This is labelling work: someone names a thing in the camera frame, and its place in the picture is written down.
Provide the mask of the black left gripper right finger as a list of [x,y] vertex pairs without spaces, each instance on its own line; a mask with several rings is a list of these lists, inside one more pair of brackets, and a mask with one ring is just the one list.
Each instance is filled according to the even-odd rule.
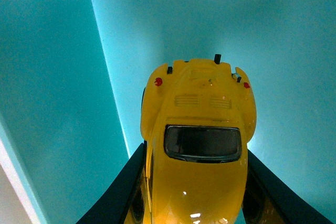
[[242,211],[245,223],[331,223],[251,151]]

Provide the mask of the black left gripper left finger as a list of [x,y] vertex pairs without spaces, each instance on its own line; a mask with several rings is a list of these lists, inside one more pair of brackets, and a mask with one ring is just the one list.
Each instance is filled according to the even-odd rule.
[[124,223],[141,183],[147,144],[141,143],[115,180],[77,223]]

